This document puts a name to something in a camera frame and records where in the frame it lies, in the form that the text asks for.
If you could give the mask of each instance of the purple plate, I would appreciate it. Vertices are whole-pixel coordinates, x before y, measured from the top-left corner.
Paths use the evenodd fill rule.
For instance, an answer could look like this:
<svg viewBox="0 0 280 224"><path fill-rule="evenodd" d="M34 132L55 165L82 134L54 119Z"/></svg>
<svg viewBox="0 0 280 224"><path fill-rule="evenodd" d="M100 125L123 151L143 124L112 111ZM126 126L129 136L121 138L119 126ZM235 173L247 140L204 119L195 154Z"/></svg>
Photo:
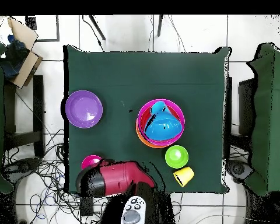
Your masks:
<svg viewBox="0 0 280 224"><path fill-rule="evenodd" d="M73 92L65 103L68 121L79 128L93 127L103 114L100 99L92 92L80 90Z"/></svg>

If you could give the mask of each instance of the remote control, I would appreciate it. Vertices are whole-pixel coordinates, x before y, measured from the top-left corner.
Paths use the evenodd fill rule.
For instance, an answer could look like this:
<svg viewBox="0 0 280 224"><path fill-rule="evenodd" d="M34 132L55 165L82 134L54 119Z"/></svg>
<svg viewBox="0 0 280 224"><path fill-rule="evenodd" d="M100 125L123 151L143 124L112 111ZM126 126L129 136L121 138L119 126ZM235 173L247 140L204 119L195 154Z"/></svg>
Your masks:
<svg viewBox="0 0 280 224"><path fill-rule="evenodd" d="M120 224L144 224L146 203L143 198L133 196L124 206Z"/></svg>

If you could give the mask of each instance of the stacked bowls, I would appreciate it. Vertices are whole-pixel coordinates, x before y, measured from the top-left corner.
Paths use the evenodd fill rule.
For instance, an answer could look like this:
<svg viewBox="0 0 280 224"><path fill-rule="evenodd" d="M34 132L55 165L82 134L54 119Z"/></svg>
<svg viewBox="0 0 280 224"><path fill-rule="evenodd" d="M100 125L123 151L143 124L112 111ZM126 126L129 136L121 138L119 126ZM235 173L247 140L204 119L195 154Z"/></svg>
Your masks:
<svg viewBox="0 0 280 224"><path fill-rule="evenodd" d="M164 141L152 140L152 139L148 138L144 132L145 125L146 125L147 121L149 120L149 118L151 117L151 108L157 102L164 102L165 105L167 106L167 108L170 110L171 114L173 116L175 116L181 123L181 132L178 135L176 135L175 137L168 139L168 140L164 140ZM155 99L155 100L151 100L151 101L147 102L140 109L140 112L138 113L138 117L136 119L136 133L137 133L137 136L139 137L139 139L145 145L148 145L151 148L164 148L164 147L167 147L167 146L173 144L181 137L181 135L184 131L184 123L185 123L184 114L177 104L175 104L174 102L172 102L170 100L166 100L166 99Z"/></svg>

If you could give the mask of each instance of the yellow cup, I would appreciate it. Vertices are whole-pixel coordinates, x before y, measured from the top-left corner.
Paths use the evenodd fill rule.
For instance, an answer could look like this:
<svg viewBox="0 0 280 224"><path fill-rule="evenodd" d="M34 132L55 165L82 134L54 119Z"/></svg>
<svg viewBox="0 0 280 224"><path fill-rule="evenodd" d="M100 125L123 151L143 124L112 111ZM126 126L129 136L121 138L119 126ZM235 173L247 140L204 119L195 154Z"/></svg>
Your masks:
<svg viewBox="0 0 280 224"><path fill-rule="evenodd" d="M194 177L194 172L190 167L184 167L183 169L174 172L173 176L179 185L184 187Z"/></svg>

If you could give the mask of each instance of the pink cup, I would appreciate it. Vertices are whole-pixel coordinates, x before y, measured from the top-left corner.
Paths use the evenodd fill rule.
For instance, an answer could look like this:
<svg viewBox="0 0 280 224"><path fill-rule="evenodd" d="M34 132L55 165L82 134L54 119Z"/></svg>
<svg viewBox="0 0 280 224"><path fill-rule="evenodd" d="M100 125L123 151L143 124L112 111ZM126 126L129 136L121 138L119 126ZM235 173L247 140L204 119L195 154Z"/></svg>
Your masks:
<svg viewBox="0 0 280 224"><path fill-rule="evenodd" d="M149 107L152 107L153 104L155 104L156 102L159 102L159 101L163 101L167 106L170 106L171 108L173 108L175 110L175 112L177 113L179 119L180 119L180 123L181 123L181 127L182 127L182 130L181 132L175 136L173 139L170 139L170 140L166 140L166 141L154 141L154 140L151 140L149 139L143 132L143 130L141 129L141 116L143 115L144 111L149 108ZM137 123L138 123L138 128L139 128L139 131L141 133L141 135L148 141L150 142L151 144L155 144L155 145L171 145L173 144L174 142L176 142L180 137L181 135L183 134L184 132L184 123L185 123L185 119L184 119L184 114L182 112L182 110L179 108L179 106L177 104L175 104L174 102L170 101L170 100L166 100L166 99L156 99L156 100L151 100L149 102L147 102L141 109L140 109L140 112L138 114L138 117L137 117Z"/></svg>
<svg viewBox="0 0 280 224"><path fill-rule="evenodd" d="M88 166L91 166L91 165L99 162L101 159L102 158L97 155L89 155L89 156L85 157L82 162L82 170Z"/></svg>

